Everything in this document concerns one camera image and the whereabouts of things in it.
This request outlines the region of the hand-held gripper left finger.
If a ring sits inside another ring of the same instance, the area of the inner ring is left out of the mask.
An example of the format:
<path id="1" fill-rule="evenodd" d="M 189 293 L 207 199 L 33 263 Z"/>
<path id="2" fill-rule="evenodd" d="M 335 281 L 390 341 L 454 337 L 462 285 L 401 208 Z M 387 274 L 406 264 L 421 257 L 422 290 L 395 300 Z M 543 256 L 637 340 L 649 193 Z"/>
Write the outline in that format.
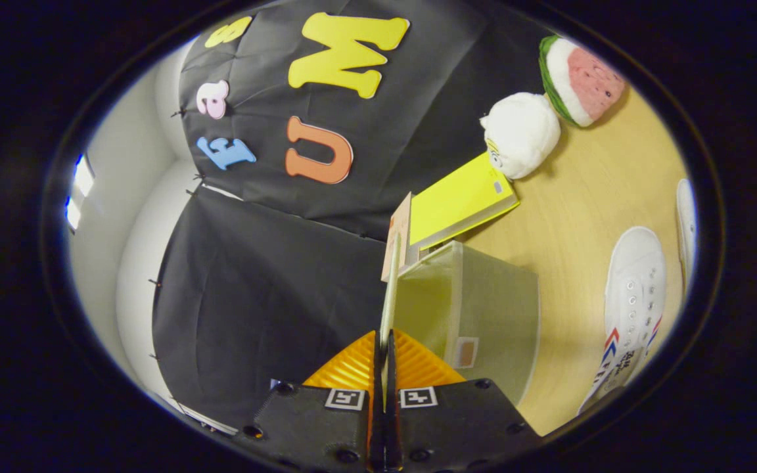
<path id="1" fill-rule="evenodd" d="M 286 472 L 372 472 L 382 464 L 375 330 L 303 383 L 282 382 L 238 430 L 244 451 Z"/>

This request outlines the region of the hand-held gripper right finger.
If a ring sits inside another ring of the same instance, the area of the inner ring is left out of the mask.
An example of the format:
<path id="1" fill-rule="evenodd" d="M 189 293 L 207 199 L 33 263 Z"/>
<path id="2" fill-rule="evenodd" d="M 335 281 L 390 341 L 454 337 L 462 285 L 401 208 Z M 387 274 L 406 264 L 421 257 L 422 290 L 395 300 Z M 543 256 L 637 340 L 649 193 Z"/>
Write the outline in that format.
<path id="1" fill-rule="evenodd" d="M 400 472 L 483 472 L 534 455 L 540 438 L 490 378 L 465 379 L 393 330 L 388 464 Z"/>

